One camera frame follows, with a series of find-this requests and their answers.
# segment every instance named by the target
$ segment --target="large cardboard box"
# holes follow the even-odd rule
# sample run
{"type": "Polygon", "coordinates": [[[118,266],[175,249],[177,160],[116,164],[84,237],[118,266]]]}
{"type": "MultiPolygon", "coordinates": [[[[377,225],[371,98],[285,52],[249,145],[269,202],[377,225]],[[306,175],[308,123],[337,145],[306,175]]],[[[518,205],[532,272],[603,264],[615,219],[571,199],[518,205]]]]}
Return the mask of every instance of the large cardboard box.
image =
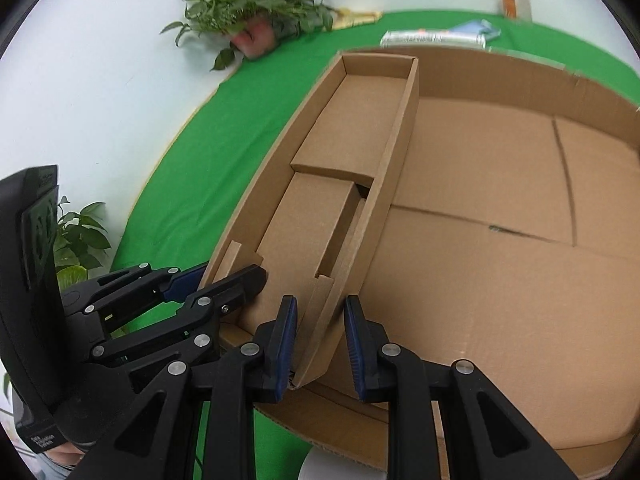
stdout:
{"type": "Polygon", "coordinates": [[[344,343],[340,304],[359,294],[392,341],[474,361],[579,476],[606,474],[640,410],[639,116],[593,81],[499,54],[337,56],[203,279],[269,273],[222,324],[228,346],[298,298],[292,391],[261,410],[385,468],[386,406],[357,401],[344,343]]]}

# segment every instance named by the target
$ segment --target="green plant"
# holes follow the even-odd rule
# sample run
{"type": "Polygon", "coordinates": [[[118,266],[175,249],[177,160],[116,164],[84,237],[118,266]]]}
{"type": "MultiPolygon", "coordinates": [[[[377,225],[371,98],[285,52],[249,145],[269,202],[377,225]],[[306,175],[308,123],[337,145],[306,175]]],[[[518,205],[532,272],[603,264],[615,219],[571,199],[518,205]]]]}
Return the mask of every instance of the green plant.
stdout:
{"type": "Polygon", "coordinates": [[[65,213],[62,206],[68,203],[69,200],[63,196],[58,204],[62,215],[53,245],[60,290],[86,280],[88,270],[101,267],[98,257],[105,256],[105,250],[111,247],[103,234],[106,229],[97,220],[98,209],[104,202],[89,204],[79,213],[65,213]]]}
{"type": "MultiPolygon", "coordinates": [[[[293,27],[295,34],[310,33],[324,27],[331,30],[334,23],[332,8],[324,0],[187,0],[184,9],[186,22],[169,23],[162,31],[180,28],[175,38],[178,45],[183,34],[191,31],[218,32],[233,36],[244,30],[246,22],[257,14],[268,15],[281,28],[293,27]]],[[[212,70],[222,70],[234,60],[234,46],[229,44],[216,58],[212,70]]]]}

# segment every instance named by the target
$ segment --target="green tablecloth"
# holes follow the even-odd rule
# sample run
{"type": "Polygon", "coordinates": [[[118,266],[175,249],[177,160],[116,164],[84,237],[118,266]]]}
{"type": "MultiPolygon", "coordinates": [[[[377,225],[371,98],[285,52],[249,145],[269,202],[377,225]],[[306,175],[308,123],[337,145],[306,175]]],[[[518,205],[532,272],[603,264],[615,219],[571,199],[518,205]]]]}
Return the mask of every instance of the green tablecloth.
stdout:
{"type": "MultiPolygon", "coordinates": [[[[387,30],[449,28],[478,18],[502,29],[492,47],[560,62],[640,103],[640,79],[626,64],[557,30],[494,15],[398,12],[372,25],[291,41],[244,63],[185,127],[140,195],[114,269],[142,261],[186,269],[207,260],[267,150],[338,50],[375,46],[387,30]]],[[[158,306],[131,326],[174,311],[175,305],[158,306]]],[[[255,447],[259,480],[294,480],[310,446],[258,414],[255,447]]]]}

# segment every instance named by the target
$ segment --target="metal screw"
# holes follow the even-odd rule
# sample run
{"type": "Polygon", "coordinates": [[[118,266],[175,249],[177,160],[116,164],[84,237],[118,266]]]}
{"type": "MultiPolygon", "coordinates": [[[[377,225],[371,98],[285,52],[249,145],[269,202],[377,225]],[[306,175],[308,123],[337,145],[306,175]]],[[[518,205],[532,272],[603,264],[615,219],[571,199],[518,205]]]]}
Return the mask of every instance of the metal screw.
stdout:
{"type": "Polygon", "coordinates": [[[181,375],[187,371],[187,365],[182,361],[174,361],[166,368],[171,375],[181,375]]]}
{"type": "Polygon", "coordinates": [[[244,343],[240,347],[240,351],[242,355],[251,356],[256,355],[260,351],[260,347],[256,343],[244,343]]]}
{"type": "Polygon", "coordinates": [[[196,346],[202,348],[203,346],[211,343],[211,338],[207,334],[200,334],[196,336],[196,339],[194,339],[193,342],[196,344],[196,346]]]}
{"type": "Polygon", "coordinates": [[[456,363],[456,370],[463,375],[469,375],[474,371],[474,364],[471,361],[462,359],[456,363]]]}
{"type": "Polygon", "coordinates": [[[387,343],[386,345],[382,345],[382,353],[389,357],[395,357],[400,355],[400,347],[395,343],[387,343]]]}

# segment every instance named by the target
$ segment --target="potted plant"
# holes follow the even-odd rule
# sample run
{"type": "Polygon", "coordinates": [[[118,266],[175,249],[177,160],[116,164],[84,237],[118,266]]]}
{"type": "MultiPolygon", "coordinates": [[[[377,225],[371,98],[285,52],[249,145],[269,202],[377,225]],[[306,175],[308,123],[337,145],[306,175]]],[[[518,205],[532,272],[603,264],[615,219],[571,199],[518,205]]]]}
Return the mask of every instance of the potted plant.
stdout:
{"type": "Polygon", "coordinates": [[[222,70],[235,59],[235,49],[255,59],[276,47],[276,33],[298,35],[318,28],[331,30],[332,8],[324,0],[187,0],[186,22],[173,22],[162,31],[179,28],[175,38],[187,32],[217,32],[228,37],[212,70],[222,70]]]}

